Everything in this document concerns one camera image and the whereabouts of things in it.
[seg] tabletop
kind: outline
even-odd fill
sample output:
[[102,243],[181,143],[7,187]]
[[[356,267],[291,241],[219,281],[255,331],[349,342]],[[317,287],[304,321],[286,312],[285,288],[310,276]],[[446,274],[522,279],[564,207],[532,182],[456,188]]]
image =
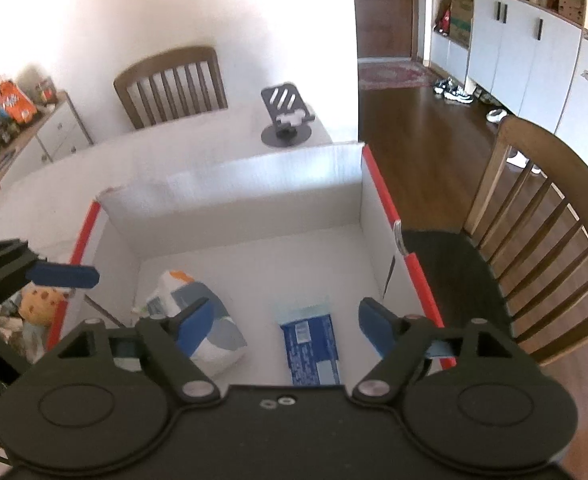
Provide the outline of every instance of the tabletop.
[[[28,240],[49,257],[67,252],[101,191],[277,151],[261,141],[270,123],[257,100],[144,128],[45,166],[0,191],[0,239]],[[310,126],[299,148],[331,143],[320,119]]]

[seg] screw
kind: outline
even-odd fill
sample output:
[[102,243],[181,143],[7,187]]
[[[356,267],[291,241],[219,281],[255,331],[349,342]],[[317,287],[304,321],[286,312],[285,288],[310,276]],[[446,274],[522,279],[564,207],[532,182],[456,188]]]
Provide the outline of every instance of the screw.
[[389,384],[377,379],[363,381],[359,384],[359,392],[368,397],[383,397],[389,393],[389,390]]
[[275,400],[263,399],[259,406],[264,410],[275,410],[279,405]]
[[183,393],[187,397],[206,397],[214,393],[214,385],[207,381],[189,381],[183,384]]
[[294,397],[290,397],[287,395],[279,397],[279,404],[281,406],[292,406],[295,403],[296,403],[296,399]]

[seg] black chair seat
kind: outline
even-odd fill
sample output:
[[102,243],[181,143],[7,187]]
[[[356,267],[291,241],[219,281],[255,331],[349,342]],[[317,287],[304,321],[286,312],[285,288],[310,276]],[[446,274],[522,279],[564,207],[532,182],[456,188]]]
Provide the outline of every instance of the black chair seat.
[[464,327],[483,317],[509,336],[510,316],[491,267],[468,236],[446,231],[403,231],[416,253],[447,327]]

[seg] blue package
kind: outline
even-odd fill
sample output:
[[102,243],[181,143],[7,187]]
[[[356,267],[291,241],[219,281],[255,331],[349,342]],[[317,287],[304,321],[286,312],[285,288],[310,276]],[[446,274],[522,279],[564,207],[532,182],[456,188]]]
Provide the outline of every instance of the blue package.
[[281,312],[287,364],[294,386],[341,384],[338,350],[327,305]]

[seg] red rug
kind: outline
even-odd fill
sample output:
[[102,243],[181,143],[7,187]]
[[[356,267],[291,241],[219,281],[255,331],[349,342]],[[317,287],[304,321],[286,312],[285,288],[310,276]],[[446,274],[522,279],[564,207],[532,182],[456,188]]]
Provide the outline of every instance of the red rug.
[[438,76],[415,61],[359,63],[359,90],[432,86]]

